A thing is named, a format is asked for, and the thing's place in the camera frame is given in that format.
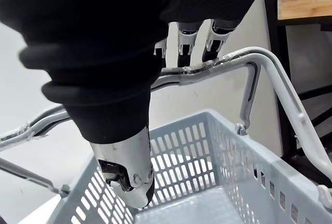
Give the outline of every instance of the wooden shelf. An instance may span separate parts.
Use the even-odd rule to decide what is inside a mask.
[[[278,0],[278,24],[332,23],[332,0]]]
[[[306,25],[306,24],[323,24],[323,25],[332,24],[332,16],[278,20],[277,24],[279,26]]]

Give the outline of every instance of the white backdrop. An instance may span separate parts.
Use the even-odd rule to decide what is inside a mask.
[[[200,62],[209,23],[200,30],[193,52],[193,63]],[[171,25],[168,39],[168,66],[177,57],[176,26]],[[23,68],[17,58],[24,47],[20,35],[0,25],[0,133],[17,128],[38,112],[52,105],[40,92],[49,80],[42,71]],[[230,36],[221,53],[247,46],[269,48],[264,0],[256,0],[238,29]],[[246,70],[230,72],[189,87],[166,88],[155,92],[150,105],[150,128],[204,108],[213,108],[232,121],[239,121]],[[253,106],[250,135],[276,154],[281,154],[275,96],[262,72]],[[91,152],[88,142],[71,122],[61,124],[40,140],[0,153],[27,169],[51,178],[56,186],[69,183]],[[54,194],[0,171],[0,215],[17,223]]]

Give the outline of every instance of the metal handle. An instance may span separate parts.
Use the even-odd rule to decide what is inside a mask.
[[[332,180],[332,163],[325,152],[325,149],[309,119],[308,114],[305,111],[305,108],[302,105],[301,100],[287,77],[280,61],[273,53],[266,49],[250,47],[232,52],[221,58],[201,63],[196,66],[184,68],[164,68],[160,77],[152,85],[151,91],[156,91],[161,88],[174,85],[189,85],[228,71],[235,70],[237,68],[249,67],[249,76],[240,113],[240,116],[244,121],[243,127],[245,130],[250,125],[249,116],[261,65],[265,68],[272,82],[276,94],[285,109],[285,112],[294,128],[307,158],[317,169]],[[56,113],[51,113],[49,116],[43,117],[43,119],[36,122],[36,125],[48,117],[50,117],[48,119],[49,121],[53,118],[56,121],[59,121],[61,118],[63,121],[67,121],[69,119],[68,115],[62,112],[61,107],[59,107]],[[44,123],[40,124],[38,128],[41,127],[45,128]],[[38,131],[37,127],[32,125],[23,133],[20,133],[20,135],[10,138],[5,137],[4,140],[6,140],[5,142],[10,143],[12,138],[16,138],[16,142],[18,142],[18,140],[24,139],[26,135],[23,134],[32,128],[34,128],[34,131]],[[319,193],[320,200],[324,206],[332,208],[332,197],[329,189],[326,186],[321,185],[319,186]]]

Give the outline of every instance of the robotic arm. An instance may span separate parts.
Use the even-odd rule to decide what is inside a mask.
[[[50,75],[44,95],[63,104],[106,181],[129,206],[144,207],[154,194],[150,86],[165,66],[168,23],[179,23],[178,65],[186,66],[201,22],[214,19],[210,60],[253,1],[0,0],[0,21],[24,37],[23,65]]]

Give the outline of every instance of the slotted basket wall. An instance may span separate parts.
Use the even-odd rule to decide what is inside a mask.
[[[126,207],[92,158],[49,223],[332,223],[313,183],[214,111],[150,137],[156,190],[148,207]]]

